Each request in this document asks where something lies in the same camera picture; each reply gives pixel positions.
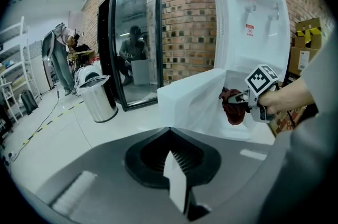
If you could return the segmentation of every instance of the stainless steel trash can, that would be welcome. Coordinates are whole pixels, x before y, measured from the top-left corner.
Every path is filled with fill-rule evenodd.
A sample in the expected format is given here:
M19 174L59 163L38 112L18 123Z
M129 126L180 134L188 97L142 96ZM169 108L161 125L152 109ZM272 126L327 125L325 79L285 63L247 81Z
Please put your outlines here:
M113 107L111 106L103 88L103 84L108 81L109 77L93 77L77 90L77 93L82 95L82 99L96 123L109 121L118 113L118 107L116 104Z

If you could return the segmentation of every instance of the backpack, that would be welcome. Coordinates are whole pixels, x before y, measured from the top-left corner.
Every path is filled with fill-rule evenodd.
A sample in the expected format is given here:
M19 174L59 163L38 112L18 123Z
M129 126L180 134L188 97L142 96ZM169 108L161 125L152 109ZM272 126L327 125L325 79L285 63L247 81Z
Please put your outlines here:
M28 115L31 114L33 110L38 107L32 92L29 90L22 91L21 100L23 105L25 106Z

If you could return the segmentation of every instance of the black vent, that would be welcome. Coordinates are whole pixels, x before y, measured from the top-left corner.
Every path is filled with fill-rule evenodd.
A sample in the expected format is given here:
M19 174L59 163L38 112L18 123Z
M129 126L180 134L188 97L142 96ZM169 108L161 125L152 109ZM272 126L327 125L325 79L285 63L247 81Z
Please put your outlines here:
M173 153L185 174L203 162L203 151L172 131L166 132L144 146L140 157L149 169L163 174L169 151Z
M125 167L140 184L168 189L169 180L163 170L169 151L186 175L188 189L209 183L221 165L221 155L215 148L176 128L165 128L131 146L126 152Z

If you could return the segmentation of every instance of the white plastic part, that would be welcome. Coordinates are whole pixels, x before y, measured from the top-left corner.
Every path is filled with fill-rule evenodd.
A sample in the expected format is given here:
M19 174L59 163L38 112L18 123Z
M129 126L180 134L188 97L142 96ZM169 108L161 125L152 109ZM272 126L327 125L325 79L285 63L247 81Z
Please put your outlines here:
M216 0L216 8L214 67L247 76L257 65L267 64L283 80L290 46L285 0Z
M89 171L83 171L79 177L62 193L52 205L54 211L68 216L78 205L81 197L91 187L97 175Z
M157 99L161 124L207 134L222 103L218 96L225 77L225 70L213 69L159 88Z
M169 151L165 160L163 176L167 177L170 182L170 199L183 213L186 200L186 176L171 151Z

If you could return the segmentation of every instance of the black mirror frame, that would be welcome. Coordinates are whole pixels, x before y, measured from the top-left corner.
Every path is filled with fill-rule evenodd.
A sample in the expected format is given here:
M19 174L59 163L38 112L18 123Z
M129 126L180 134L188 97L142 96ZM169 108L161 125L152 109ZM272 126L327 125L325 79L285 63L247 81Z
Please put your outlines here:
M139 100L127 103L120 75L118 72L118 62L116 53L116 41L115 41L115 11L116 11L116 0L110 0L109 2L109 17L108 17L108 39L109 39L109 50L110 58L112 62L112 72L114 74L114 80L116 88L119 94L119 102L122 105L122 109L127 111L132 108L141 107L157 102L157 97ZM157 88L163 87L163 63L162 63L162 0L156 0L155 10L155 22L156 22L156 67L157 67Z

